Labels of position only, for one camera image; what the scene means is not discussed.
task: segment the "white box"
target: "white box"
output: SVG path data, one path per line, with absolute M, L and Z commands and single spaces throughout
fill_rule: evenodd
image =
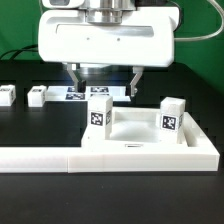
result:
M 93 95 L 88 101 L 88 138 L 109 139 L 112 131 L 113 98 Z
M 43 107 L 46 101 L 46 86 L 33 86 L 27 94 L 29 107 Z
M 160 106 L 160 133 L 162 142 L 179 143 L 186 100 L 166 97 Z
M 11 106 L 16 99 L 14 85 L 3 85 L 0 87 L 0 106 Z

